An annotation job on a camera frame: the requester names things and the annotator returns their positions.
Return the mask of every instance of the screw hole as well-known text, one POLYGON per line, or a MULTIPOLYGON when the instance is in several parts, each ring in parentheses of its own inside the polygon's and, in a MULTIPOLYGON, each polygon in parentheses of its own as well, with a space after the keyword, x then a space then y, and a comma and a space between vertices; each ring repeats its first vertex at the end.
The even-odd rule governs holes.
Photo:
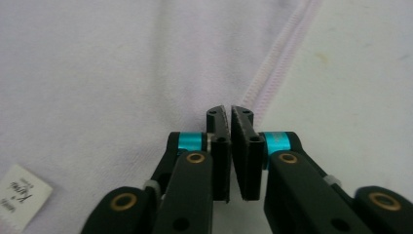
POLYGON ((331 219, 331 224, 339 231, 348 232, 350 231, 350 225, 345 220, 340 218, 331 219))
POLYGON ((192 161, 198 161, 198 160, 201 159, 201 156, 202 156, 202 155, 200 155, 200 154, 193 154, 193 155, 191 155, 190 159, 191 159, 192 161))
POLYGON ((385 206, 394 206, 394 200, 391 200, 389 197, 380 196, 377 197, 377 201, 385 206))
POLYGON ((189 221, 185 217, 180 217, 173 222, 173 229, 175 229, 175 231, 182 232, 188 229, 188 227, 189 227, 189 221))
POLYGON ((116 206, 123 207, 131 202, 131 197, 122 197, 116 201, 116 206))

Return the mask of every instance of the care label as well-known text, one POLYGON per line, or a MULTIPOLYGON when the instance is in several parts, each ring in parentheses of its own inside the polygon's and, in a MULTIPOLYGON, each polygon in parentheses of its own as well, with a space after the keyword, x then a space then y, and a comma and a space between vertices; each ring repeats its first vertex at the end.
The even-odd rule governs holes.
POLYGON ((36 175, 14 165, 0 182, 0 215, 23 231, 53 189, 36 175))

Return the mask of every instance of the white cloth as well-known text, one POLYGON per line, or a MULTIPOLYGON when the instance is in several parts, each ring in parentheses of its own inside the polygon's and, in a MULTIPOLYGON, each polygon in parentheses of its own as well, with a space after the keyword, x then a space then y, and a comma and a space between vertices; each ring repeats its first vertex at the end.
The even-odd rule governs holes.
POLYGON ((152 175, 169 132, 265 103, 318 4, 2 1, 0 177, 20 164, 54 188, 24 233, 79 233, 107 192, 152 175))

